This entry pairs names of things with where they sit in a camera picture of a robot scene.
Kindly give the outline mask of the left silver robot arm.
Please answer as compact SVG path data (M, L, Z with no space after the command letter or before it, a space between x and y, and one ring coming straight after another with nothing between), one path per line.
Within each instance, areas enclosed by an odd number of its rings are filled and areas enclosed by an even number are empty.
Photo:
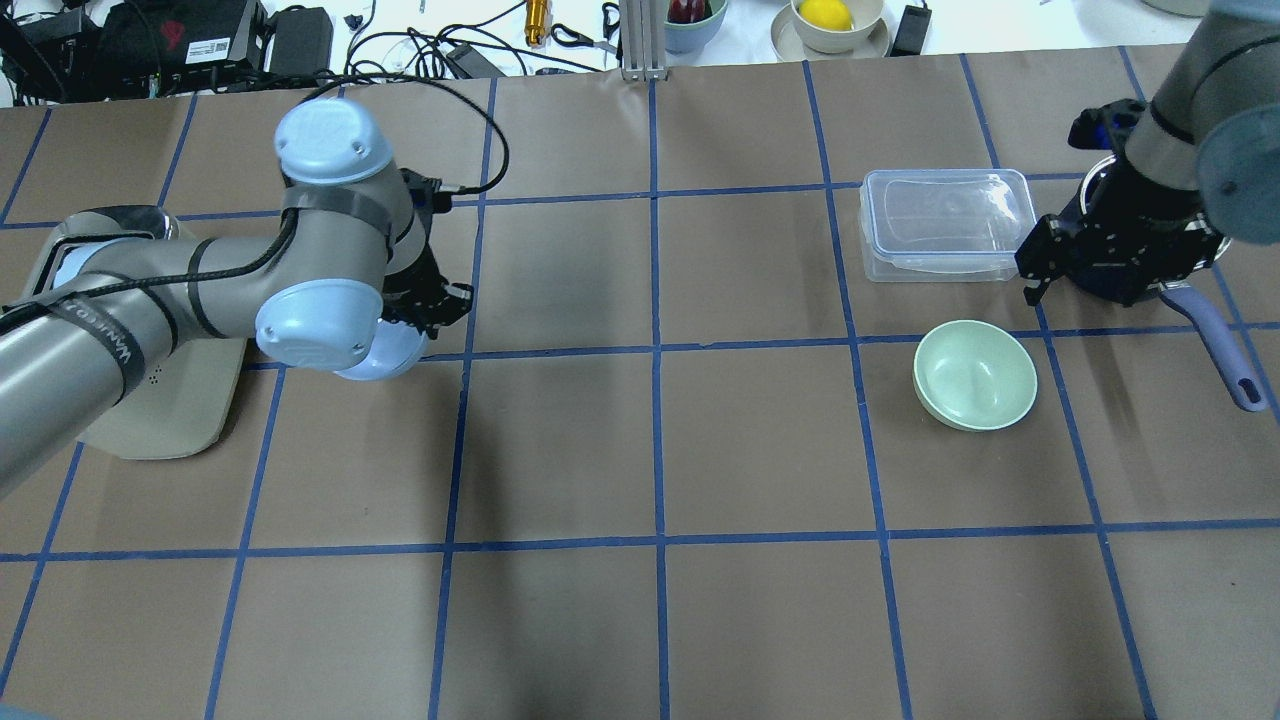
M271 237L147 234L86 213L76 272L3 309L3 493L200 340L252 340L268 356L342 373L393 327L434 340L474 288L452 283L431 218L465 186L397 164L357 102L308 97L276 127L284 193Z

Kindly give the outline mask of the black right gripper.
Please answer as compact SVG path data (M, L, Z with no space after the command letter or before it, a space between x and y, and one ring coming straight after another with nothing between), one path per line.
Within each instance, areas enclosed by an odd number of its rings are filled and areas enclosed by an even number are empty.
M1098 217L1094 205L1110 186L1117 161L1100 160L1083 177L1068 205L1044 214L1015 252L1021 296L1038 307L1055 281L1100 265L1134 270L1120 305L1137 304L1140 288L1155 281L1181 281L1211 268L1229 249L1230 238L1208 223L1203 211L1172 224L1151 219Z

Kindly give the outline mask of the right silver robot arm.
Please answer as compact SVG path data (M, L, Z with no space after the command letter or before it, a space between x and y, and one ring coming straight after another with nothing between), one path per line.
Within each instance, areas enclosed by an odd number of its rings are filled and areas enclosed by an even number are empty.
M1068 142L1111 163L1016 251L1028 305L1071 277L1132 306L1225 240L1277 242L1277 32L1275 1L1213 1L1153 97L1080 113Z

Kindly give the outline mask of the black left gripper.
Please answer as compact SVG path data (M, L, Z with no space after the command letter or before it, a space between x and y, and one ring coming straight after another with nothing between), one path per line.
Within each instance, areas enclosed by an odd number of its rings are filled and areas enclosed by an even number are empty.
M438 337L440 329L471 313L475 288L471 284L451 284L440 273L430 247L434 217L451 211L451 191L444 188L442 179L429 178L408 168L401 168L399 174L410 192L413 210L410 225L422 231L422 247L410 250L404 245L410 231L397 238L393 258L404 256L410 264L387 274L381 319L428 331L429 337Z

